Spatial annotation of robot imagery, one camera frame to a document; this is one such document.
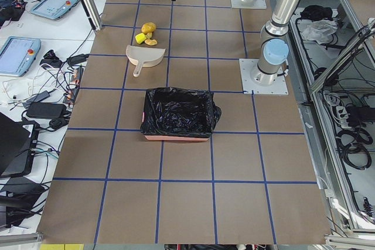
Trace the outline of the yellow sponge piece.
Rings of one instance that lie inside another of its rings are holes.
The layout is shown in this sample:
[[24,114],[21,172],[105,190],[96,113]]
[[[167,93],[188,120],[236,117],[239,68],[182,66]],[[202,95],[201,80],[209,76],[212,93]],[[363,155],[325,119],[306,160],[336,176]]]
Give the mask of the yellow sponge piece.
[[139,33],[135,36],[135,40],[137,44],[142,44],[144,41],[147,40],[147,36],[144,33]]

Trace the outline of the beige plastic dustpan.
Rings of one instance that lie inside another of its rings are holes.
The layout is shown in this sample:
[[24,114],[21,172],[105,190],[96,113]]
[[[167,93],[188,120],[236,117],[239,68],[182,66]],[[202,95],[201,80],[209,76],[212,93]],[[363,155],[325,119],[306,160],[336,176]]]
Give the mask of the beige plastic dustpan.
[[143,67],[158,65],[162,61],[165,51],[166,49],[128,45],[125,53],[128,60],[135,66],[133,76],[138,77]]

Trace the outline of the pink bin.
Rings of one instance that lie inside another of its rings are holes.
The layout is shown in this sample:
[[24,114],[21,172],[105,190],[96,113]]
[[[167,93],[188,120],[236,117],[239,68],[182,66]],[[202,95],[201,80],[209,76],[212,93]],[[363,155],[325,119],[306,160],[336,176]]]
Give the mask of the pink bin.
[[203,142],[207,141],[210,137],[198,138],[198,137],[181,137],[181,136],[165,136],[165,135],[145,135],[145,138],[149,141],[188,141],[188,142]]

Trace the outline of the black cloth bundle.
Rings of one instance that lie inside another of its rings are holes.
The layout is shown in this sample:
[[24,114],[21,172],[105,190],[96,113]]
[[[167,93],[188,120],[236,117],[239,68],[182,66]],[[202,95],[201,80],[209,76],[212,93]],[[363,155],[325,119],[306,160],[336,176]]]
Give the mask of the black cloth bundle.
[[333,11],[330,7],[322,7],[320,5],[309,5],[301,13],[302,19],[311,21],[319,21],[322,19],[332,20]]

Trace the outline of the white crumpled cloth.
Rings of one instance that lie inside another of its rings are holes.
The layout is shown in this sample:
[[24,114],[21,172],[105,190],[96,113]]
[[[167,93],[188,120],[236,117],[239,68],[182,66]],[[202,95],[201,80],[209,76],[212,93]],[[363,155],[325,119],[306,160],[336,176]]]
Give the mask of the white crumpled cloth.
[[302,31],[303,40],[316,41],[318,44],[329,43],[331,36],[336,33],[338,24],[332,20],[314,21]]

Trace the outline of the yellow potato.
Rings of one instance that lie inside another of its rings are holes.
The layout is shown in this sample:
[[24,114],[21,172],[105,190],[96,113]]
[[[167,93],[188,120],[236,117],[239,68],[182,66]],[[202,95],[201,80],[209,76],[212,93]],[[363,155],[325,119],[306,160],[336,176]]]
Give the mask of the yellow potato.
[[141,32],[143,34],[148,34],[148,33],[152,33],[156,30],[156,24],[153,23],[153,22],[147,22],[145,24],[142,25],[141,27]]

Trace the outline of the black trash bag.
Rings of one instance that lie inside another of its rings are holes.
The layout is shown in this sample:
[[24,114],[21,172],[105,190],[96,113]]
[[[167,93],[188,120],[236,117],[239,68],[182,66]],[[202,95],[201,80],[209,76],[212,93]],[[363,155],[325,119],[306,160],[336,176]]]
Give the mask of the black trash bag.
[[221,109],[206,90],[176,87],[148,89],[145,93],[141,133],[181,137],[211,137]]

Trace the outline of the black power adapter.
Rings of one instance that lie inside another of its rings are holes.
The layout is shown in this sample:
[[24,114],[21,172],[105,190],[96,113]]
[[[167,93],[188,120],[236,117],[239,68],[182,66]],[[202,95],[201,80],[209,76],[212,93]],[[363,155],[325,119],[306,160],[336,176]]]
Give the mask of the black power adapter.
[[27,109],[26,116],[37,119],[55,119],[62,117],[66,109],[64,104],[34,102]]

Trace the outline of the blue teach pendant far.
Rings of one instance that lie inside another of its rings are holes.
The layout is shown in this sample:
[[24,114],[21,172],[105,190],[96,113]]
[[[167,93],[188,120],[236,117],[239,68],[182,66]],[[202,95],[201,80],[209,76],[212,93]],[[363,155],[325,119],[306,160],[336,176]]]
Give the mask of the blue teach pendant far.
[[47,19],[58,19],[64,16],[79,0],[42,0],[30,11],[31,14]]

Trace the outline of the blue teach pendant near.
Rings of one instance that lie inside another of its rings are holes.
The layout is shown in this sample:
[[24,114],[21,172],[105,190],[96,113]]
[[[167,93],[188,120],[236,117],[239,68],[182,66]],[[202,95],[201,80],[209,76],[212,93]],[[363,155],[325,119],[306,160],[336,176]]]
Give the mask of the blue teach pendant near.
[[35,60],[41,40],[30,37],[10,36],[1,48],[1,74],[20,77]]

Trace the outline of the blue teach pendant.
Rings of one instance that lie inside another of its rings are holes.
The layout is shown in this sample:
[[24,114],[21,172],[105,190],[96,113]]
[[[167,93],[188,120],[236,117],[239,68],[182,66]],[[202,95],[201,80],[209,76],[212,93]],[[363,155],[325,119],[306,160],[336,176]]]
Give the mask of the blue teach pendant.
[[47,19],[58,19],[64,16],[79,0],[42,0],[30,11],[31,14]]
[[35,60],[41,40],[30,37],[10,36],[1,48],[1,74],[20,77]]

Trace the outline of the croissant bread piece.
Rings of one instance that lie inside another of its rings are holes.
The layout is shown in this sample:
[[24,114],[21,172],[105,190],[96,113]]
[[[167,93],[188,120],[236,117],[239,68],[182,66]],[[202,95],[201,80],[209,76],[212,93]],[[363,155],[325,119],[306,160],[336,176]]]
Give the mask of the croissant bread piece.
[[146,39],[145,39],[144,43],[146,45],[156,46],[158,44],[158,41],[156,39],[152,38],[152,32],[147,33],[145,36],[146,36]]

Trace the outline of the black laptop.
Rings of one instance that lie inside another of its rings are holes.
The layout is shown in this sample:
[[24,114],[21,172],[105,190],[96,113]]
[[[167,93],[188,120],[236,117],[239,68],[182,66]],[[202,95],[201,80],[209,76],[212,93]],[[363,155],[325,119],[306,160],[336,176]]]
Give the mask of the black laptop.
[[1,114],[1,177],[20,177],[32,170],[40,128],[35,121],[15,122]]

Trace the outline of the white power strip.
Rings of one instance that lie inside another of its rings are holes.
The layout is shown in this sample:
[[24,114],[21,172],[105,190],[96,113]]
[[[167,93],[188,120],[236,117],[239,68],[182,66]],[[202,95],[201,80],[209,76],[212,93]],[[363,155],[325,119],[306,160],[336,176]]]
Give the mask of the white power strip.
[[336,116],[339,120],[345,121],[348,118],[348,113],[346,111],[346,108],[344,106],[337,105],[335,107],[336,110]]

